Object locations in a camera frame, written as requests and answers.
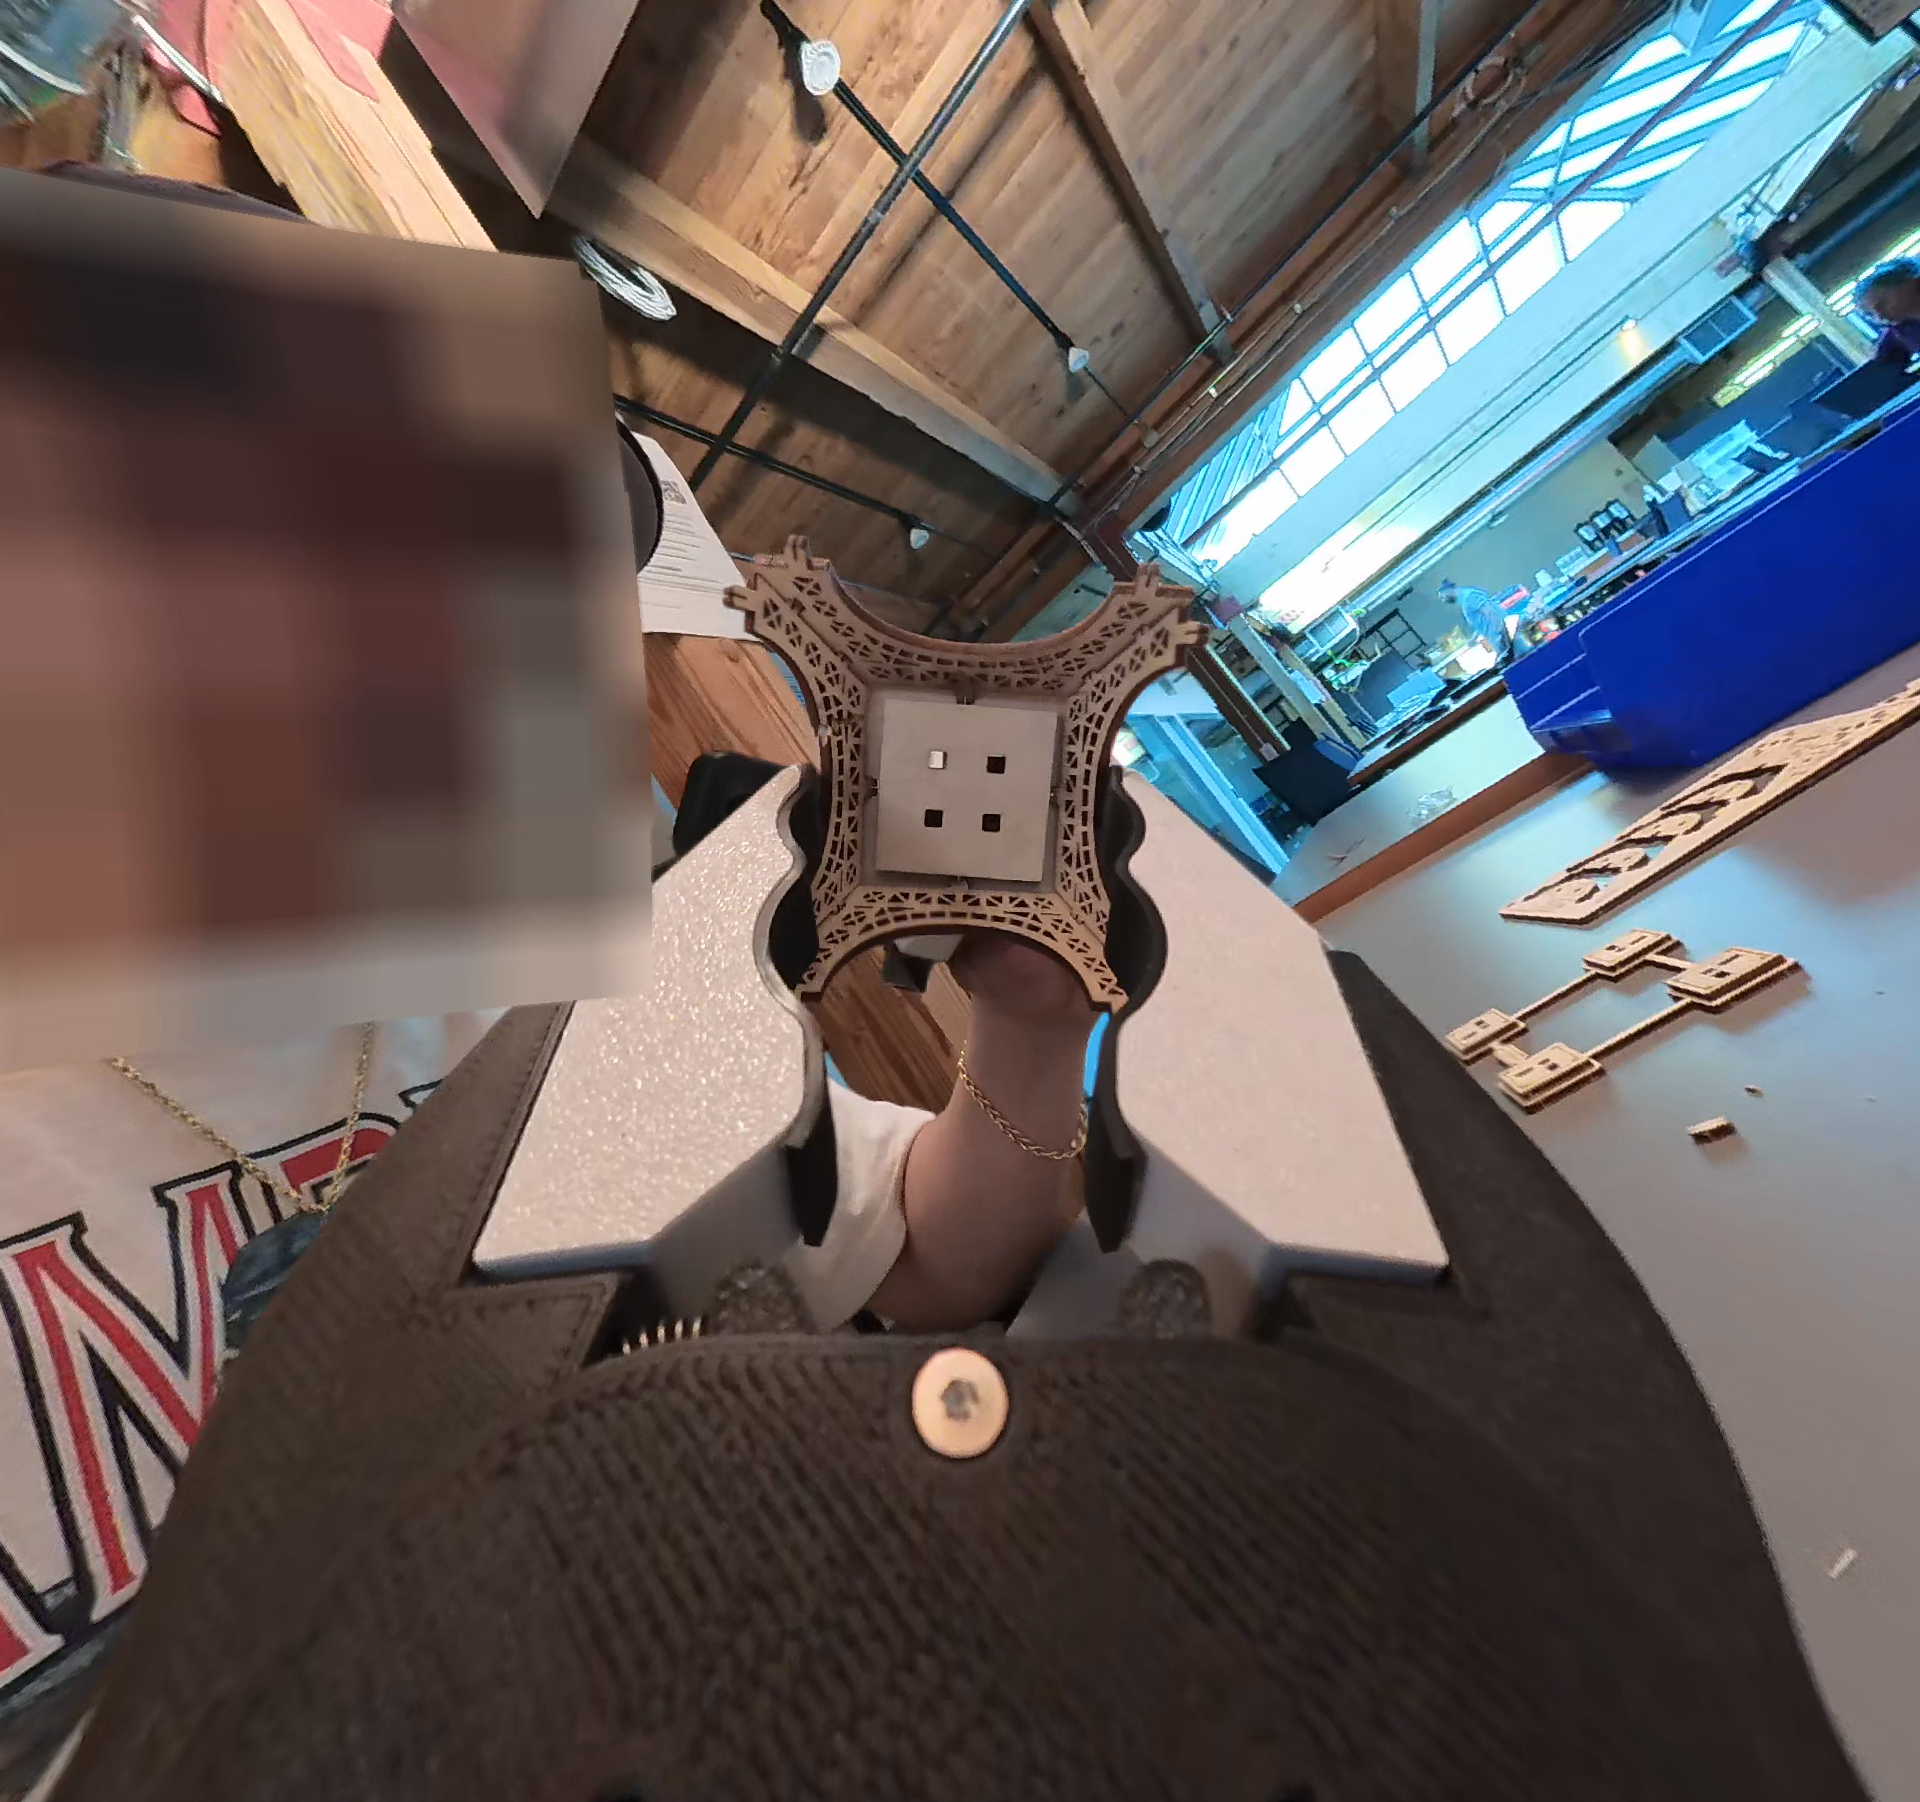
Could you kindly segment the black rounded object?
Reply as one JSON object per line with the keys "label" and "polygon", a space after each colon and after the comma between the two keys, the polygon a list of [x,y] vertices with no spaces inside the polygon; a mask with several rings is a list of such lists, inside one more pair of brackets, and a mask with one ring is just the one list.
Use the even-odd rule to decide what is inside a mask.
{"label": "black rounded object", "polygon": [[671,830],[675,862],[691,855],[785,770],[789,770],[787,762],[738,752],[698,756],[686,770],[684,790],[675,806]]}

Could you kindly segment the four-square wooden frame piece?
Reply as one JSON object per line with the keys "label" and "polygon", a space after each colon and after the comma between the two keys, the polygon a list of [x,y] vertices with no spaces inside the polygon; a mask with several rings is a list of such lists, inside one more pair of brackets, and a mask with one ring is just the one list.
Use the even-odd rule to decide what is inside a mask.
{"label": "four-square wooden frame piece", "polygon": [[[1609,1062],[1628,1049],[1683,1023],[1726,1015],[1802,972],[1804,965],[1782,951],[1734,945],[1692,954],[1671,933],[1633,929],[1590,951],[1573,978],[1547,995],[1514,1008],[1478,1011],[1445,1033],[1445,1047],[1464,1069],[1489,1062],[1498,1094],[1533,1115],[1604,1081]],[[1550,1023],[1568,1008],[1639,978],[1656,982],[1641,1015],[1587,1047],[1550,1039]]]}

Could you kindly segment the wooden tower base model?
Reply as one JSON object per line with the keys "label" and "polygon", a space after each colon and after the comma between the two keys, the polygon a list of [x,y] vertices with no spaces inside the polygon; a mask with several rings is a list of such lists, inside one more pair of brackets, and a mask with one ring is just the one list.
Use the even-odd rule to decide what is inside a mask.
{"label": "wooden tower base model", "polygon": [[881,621],[792,538],[729,603],[796,673],[821,749],[819,951],[799,995],[893,939],[998,930],[1118,1008],[1098,803],[1126,712],[1203,637],[1194,593],[1147,566],[1056,637],[969,645]]}

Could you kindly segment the person's left hand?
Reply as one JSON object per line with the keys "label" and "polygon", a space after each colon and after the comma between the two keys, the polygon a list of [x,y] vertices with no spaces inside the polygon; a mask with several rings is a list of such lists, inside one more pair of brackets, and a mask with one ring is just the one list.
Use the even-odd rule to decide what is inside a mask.
{"label": "person's left hand", "polygon": [[973,1015],[970,1044],[1079,1073],[1098,1011],[1074,969],[1018,938],[973,933],[953,959]]}

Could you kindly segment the wooden fretwork sheet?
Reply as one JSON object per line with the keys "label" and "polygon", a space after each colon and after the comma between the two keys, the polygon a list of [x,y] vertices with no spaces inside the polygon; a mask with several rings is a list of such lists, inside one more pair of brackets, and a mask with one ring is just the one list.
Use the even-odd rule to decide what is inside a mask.
{"label": "wooden fretwork sheet", "polygon": [[1916,722],[1918,683],[1908,683],[1861,712],[1763,734],[1619,830],[1604,848],[1502,906],[1499,919],[1592,926]]}

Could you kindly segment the white paper sheet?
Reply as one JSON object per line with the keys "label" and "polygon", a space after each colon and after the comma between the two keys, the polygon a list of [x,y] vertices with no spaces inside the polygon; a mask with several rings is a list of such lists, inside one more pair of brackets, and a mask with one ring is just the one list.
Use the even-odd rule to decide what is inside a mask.
{"label": "white paper sheet", "polygon": [[653,439],[620,430],[621,468],[634,507],[638,594],[650,637],[754,640],[729,603],[741,570],[689,490],[684,475]]}

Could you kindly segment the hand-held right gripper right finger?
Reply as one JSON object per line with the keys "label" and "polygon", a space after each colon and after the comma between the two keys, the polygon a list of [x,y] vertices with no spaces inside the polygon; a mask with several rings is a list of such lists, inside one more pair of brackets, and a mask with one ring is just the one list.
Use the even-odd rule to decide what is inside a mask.
{"label": "hand-held right gripper right finger", "polygon": [[1295,1270],[1438,1282],[1447,1246],[1314,929],[1133,771],[1100,868],[1122,1005],[1085,1152],[1094,1243],[1186,1262],[1214,1302]]}

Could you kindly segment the black ceiling track rail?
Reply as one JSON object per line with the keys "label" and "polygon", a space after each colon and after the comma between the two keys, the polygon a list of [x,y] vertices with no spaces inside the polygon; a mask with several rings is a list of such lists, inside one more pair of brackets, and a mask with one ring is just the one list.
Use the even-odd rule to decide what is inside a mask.
{"label": "black ceiling track rail", "polygon": [[[804,67],[809,62],[808,50],[814,47],[817,38],[804,37],[799,22],[781,9],[779,0],[761,0],[761,14],[767,16],[768,24],[781,38],[782,50],[793,56],[796,70],[804,75]],[[768,353],[767,365],[757,371],[748,392],[743,394],[729,423],[717,431],[713,440],[708,440],[707,452],[691,477],[691,486],[696,490],[705,486],[707,477],[733,447],[736,436],[741,433],[745,423],[748,423],[756,408],[767,398],[782,366],[799,356],[804,338],[817,331],[823,316],[827,314],[830,299],[849,277],[857,255],[866,253],[870,241],[876,237],[876,231],[884,220],[906,194],[908,179],[912,191],[917,191],[927,204],[932,204],[934,213],[960,233],[960,237],[973,248],[973,253],[988,263],[990,274],[1002,282],[1002,287],[1005,287],[1014,295],[1014,299],[1030,314],[1030,318],[1039,323],[1039,326],[1056,342],[1056,348],[1066,356],[1074,347],[1066,329],[1056,325],[1056,319],[1030,295],[1030,291],[1013,276],[1011,269],[1005,269],[1005,263],[988,246],[988,241],[976,231],[973,231],[973,224],[960,213],[960,209],[948,199],[948,194],[926,179],[926,175],[920,173],[926,153],[904,149],[900,143],[889,135],[889,129],[871,115],[871,109],[851,92],[851,87],[847,87],[844,78],[839,71],[830,95],[839,101],[842,109],[851,115],[851,122],[867,135],[867,139],[889,156],[899,175],[894,175],[889,185],[867,211],[862,225],[853,231],[849,244],[840,250],[827,277],[814,289],[804,309],[799,314],[796,325],[787,331],[787,335],[781,338],[779,347]],[[1069,486],[1060,484],[1060,478],[1052,477],[1050,470],[1042,471],[1042,494],[1034,500],[1042,506],[1043,515],[1060,524],[1074,518],[1074,509],[1069,507],[1064,496],[1066,488]]]}

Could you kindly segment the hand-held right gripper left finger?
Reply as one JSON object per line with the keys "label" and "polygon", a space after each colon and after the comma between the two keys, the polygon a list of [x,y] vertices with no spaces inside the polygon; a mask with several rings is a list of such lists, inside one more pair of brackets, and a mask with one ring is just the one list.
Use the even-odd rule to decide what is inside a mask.
{"label": "hand-held right gripper left finger", "polygon": [[633,1273],[653,1309],[708,1309],[733,1270],[824,1238],[824,1044],[772,952],[809,790],[781,770],[682,855],[643,990],[573,1006],[475,1246],[482,1280]]}

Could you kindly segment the person's left forearm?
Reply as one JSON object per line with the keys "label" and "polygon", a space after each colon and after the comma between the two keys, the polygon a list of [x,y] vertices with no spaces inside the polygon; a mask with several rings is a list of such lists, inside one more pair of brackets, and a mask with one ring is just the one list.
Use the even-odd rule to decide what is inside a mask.
{"label": "person's left forearm", "polygon": [[1076,1219],[1085,1072],[969,1047],[948,1107],[908,1148],[904,1247],[871,1311],[906,1332],[1002,1320]]}

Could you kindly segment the blue plastic bin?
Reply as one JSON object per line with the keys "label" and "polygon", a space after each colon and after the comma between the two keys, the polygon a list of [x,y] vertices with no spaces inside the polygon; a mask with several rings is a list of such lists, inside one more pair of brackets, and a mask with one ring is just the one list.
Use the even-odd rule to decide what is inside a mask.
{"label": "blue plastic bin", "polygon": [[1544,749],[1711,762],[1918,637],[1918,413],[1796,477],[1507,672]]}

